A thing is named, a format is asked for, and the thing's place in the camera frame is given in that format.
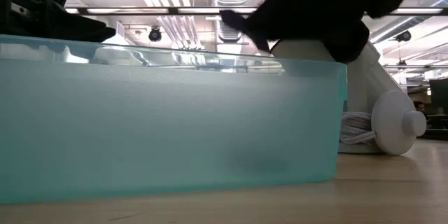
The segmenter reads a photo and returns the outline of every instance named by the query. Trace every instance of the exposed ceiling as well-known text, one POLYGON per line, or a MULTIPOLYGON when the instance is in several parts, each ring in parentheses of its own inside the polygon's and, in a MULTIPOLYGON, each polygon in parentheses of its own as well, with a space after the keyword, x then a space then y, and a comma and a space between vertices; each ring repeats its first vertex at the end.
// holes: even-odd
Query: exposed ceiling
MULTIPOLYGON (((263 0, 251 0, 248 6, 257 6, 263 0)), ((404 0, 403 7, 428 7, 434 6, 441 0, 404 0)), ((192 6, 213 6, 212 0, 190 0, 192 6)), ((69 0, 66 7, 144 7, 148 4, 144 0, 69 0)), ((441 63, 448 60, 448 17, 432 17, 423 21, 408 20, 409 17, 384 17, 378 20, 372 20, 368 17, 364 19, 365 24, 371 31, 371 39, 378 39, 380 36, 387 34, 391 30, 398 28, 409 31, 412 39, 408 42, 392 41, 393 38, 383 39, 381 43, 377 43, 377 49, 383 53, 381 59, 385 64, 397 64, 399 59, 407 60, 412 65, 441 63)), ((125 26, 125 35, 132 43, 140 46, 153 46, 170 48, 172 41, 168 36, 162 34, 162 40, 158 42, 150 42, 148 33, 152 26, 160 25, 158 19, 153 16, 111 16, 105 19, 109 25, 115 26, 120 21, 125 26)), ((206 50, 217 51, 217 38, 215 33, 216 19, 213 17, 195 17, 195 25, 198 36, 202 45, 206 50)), ((254 55, 257 53, 256 48, 246 38, 239 41, 242 44, 241 52, 243 54, 254 55)), ((400 77, 421 77, 422 71, 411 70, 401 73, 400 77)))

